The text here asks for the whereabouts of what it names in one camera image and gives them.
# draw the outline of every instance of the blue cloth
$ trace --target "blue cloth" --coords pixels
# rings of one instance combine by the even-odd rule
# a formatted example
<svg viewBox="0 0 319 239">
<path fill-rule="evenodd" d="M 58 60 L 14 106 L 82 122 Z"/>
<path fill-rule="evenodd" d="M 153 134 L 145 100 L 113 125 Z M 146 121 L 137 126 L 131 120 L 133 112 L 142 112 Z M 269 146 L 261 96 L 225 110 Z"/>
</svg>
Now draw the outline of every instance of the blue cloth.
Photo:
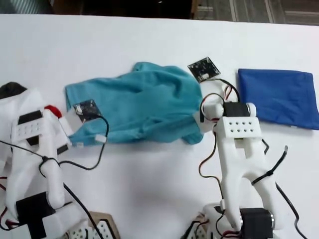
<svg viewBox="0 0 319 239">
<path fill-rule="evenodd" d="M 178 67 L 139 62 L 128 74 L 68 85 L 65 91 L 68 109 L 94 99 L 110 124 L 110 143 L 182 138 L 196 144 L 203 138 L 192 116 L 202 100 L 200 86 Z M 93 145 L 95 135 L 104 134 L 105 129 L 105 123 L 96 119 L 85 123 L 70 140 Z"/>
<path fill-rule="evenodd" d="M 313 75 L 286 70 L 239 69 L 242 102 L 254 103 L 261 120 L 319 129 Z"/>
</svg>

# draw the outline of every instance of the white table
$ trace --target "white table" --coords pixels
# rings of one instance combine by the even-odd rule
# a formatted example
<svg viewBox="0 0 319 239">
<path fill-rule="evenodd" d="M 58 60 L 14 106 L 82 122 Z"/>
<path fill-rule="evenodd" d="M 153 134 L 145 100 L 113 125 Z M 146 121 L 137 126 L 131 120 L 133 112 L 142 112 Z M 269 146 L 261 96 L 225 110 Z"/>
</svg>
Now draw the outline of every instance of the white table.
<svg viewBox="0 0 319 239">
<path fill-rule="evenodd" d="M 138 61 L 188 71 L 188 64 L 210 56 L 221 77 L 232 83 L 238 68 L 301 70 L 313 73 L 318 93 L 318 43 L 316 26 L 0 15 L 0 85 L 16 81 L 37 87 L 65 112 L 66 84 L 117 76 Z M 216 90 L 210 82 L 202 88 L 203 94 Z M 300 213 L 301 230 L 308 238 L 317 238 L 319 132 L 269 123 L 261 127 L 271 147 L 271 165 L 289 146 L 276 178 Z M 194 146 L 181 140 L 110 144 L 95 171 L 64 165 L 65 182 L 90 211 L 111 213 L 123 239 L 177 239 L 205 204 L 220 200 L 216 182 L 200 178 L 197 172 L 212 144 L 210 133 Z M 99 150 L 72 149 L 60 159 L 92 165 Z M 203 171 L 221 176 L 218 153 Z M 243 183 L 245 203 L 259 204 L 248 185 Z M 287 238 L 300 238 L 293 227 L 295 217 L 284 200 L 280 203 Z"/>
</svg>

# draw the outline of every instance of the black circuit board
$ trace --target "black circuit board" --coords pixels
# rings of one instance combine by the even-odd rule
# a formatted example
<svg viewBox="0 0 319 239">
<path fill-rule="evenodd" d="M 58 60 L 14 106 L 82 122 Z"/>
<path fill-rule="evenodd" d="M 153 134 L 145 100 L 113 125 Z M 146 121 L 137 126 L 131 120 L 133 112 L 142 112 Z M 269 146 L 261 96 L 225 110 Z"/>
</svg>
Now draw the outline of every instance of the black circuit board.
<svg viewBox="0 0 319 239">
<path fill-rule="evenodd" d="M 199 83 L 220 74 L 209 57 L 189 65 L 188 68 Z"/>
<path fill-rule="evenodd" d="M 75 104 L 73 107 L 75 110 L 77 110 L 78 107 L 81 108 L 82 114 L 78 114 L 78 116 L 83 123 L 101 116 L 101 112 L 94 100 L 83 101 L 79 104 Z"/>
</svg>

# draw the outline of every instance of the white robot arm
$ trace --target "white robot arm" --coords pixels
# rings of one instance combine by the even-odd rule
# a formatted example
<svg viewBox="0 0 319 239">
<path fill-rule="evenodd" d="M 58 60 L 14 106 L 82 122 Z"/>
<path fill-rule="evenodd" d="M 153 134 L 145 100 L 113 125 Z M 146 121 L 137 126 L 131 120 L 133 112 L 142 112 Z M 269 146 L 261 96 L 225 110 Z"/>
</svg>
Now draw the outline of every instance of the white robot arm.
<svg viewBox="0 0 319 239">
<path fill-rule="evenodd" d="M 280 194 L 276 190 L 273 176 L 265 177 L 254 184 L 262 199 L 263 208 L 242 209 L 239 205 L 241 179 L 246 178 L 253 182 L 271 168 L 264 155 L 255 106 L 208 102 L 194 117 L 202 132 L 215 132 L 223 175 L 223 199 L 220 203 L 206 205 L 203 210 L 209 220 L 207 238 L 211 238 L 211 233 L 220 238 L 220 234 L 226 231 L 241 233 L 242 238 L 276 238 L 273 230 L 281 229 L 283 223 L 278 204 Z M 239 154 L 238 147 L 244 149 L 245 157 Z"/>
<path fill-rule="evenodd" d="M 82 109 L 89 109 L 90 113 L 98 111 L 95 103 L 89 101 L 72 107 L 60 119 L 41 108 L 12 122 L 14 147 L 5 203 L 20 224 L 10 231 L 12 239 L 59 238 L 86 219 L 78 204 L 65 201 L 62 171 L 56 161 L 58 154 L 71 145 L 68 136 L 88 120 L 80 115 Z M 47 191 L 26 197 L 32 180 L 39 173 L 45 177 Z"/>
</svg>

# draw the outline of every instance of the teal cloth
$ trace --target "teal cloth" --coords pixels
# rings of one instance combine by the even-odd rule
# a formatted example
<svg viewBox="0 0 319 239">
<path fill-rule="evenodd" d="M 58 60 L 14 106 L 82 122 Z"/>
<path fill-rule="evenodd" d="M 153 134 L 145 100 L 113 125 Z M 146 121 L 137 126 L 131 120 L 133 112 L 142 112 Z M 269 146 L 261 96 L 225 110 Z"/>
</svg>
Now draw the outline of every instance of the teal cloth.
<svg viewBox="0 0 319 239">
<path fill-rule="evenodd" d="M 110 143 L 182 138 L 196 144 L 203 138 L 192 116 L 202 100 L 200 86 L 176 66 L 139 62 L 125 75 L 68 85 L 65 91 L 68 109 L 94 99 L 110 124 Z M 105 123 L 96 119 L 85 123 L 70 140 L 74 145 L 94 145 L 95 135 L 104 134 L 105 129 Z"/>
</svg>

